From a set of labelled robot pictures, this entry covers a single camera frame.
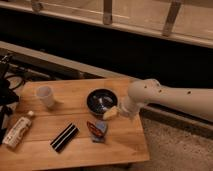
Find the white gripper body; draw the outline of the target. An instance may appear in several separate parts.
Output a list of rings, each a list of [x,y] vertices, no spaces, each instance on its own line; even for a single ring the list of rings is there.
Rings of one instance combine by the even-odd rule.
[[[145,106],[145,103],[136,103],[131,98],[125,97],[119,104],[119,113],[128,118],[134,118]]]

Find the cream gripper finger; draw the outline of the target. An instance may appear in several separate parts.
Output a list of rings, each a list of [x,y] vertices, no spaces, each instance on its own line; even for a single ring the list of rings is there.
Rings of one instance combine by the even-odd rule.
[[[113,106],[108,111],[106,111],[103,115],[104,120],[110,120],[118,115],[118,108]]]

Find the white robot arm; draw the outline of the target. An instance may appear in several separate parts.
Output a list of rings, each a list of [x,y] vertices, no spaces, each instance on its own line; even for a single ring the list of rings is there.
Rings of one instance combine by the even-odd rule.
[[[161,85],[156,79],[132,82],[118,105],[118,111],[133,118],[150,103],[213,122],[213,89],[172,88]]]

